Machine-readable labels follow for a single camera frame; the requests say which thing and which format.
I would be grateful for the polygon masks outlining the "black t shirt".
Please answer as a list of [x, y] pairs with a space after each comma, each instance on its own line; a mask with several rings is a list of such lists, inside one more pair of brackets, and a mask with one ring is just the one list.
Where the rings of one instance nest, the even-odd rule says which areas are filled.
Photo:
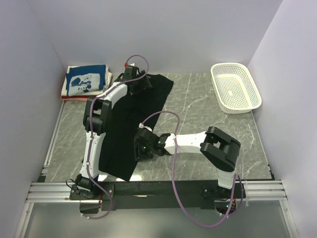
[[137, 165], [134, 137], [139, 123], [162, 111], [174, 82], [163, 75], [149, 75], [152, 89], [127, 94], [112, 109], [110, 129], [103, 140], [99, 171], [129, 181]]

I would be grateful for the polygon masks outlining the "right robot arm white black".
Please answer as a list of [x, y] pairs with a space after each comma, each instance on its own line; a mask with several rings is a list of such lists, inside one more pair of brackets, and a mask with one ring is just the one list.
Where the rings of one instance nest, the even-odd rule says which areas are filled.
[[176, 157], [179, 153], [202, 154], [217, 168], [217, 192], [228, 198], [235, 191], [236, 161], [241, 143], [217, 127], [194, 134], [164, 133], [157, 136], [147, 127], [139, 128], [134, 137], [135, 158], [143, 160], [152, 155], [173, 156], [171, 171], [175, 184]]

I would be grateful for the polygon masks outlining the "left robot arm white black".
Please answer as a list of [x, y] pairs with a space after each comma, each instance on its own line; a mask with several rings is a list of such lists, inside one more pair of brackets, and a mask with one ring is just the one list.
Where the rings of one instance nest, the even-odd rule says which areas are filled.
[[126, 95], [136, 95], [151, 88], [147, 71], [126, 65], [125, 71], [103, 93], [87, 100], [83, 118], [86, 147], [82, 168], [75, 184], [87, 199], [98, 196], [99, 159], [104, 138], [111, 126], [112, 109]]

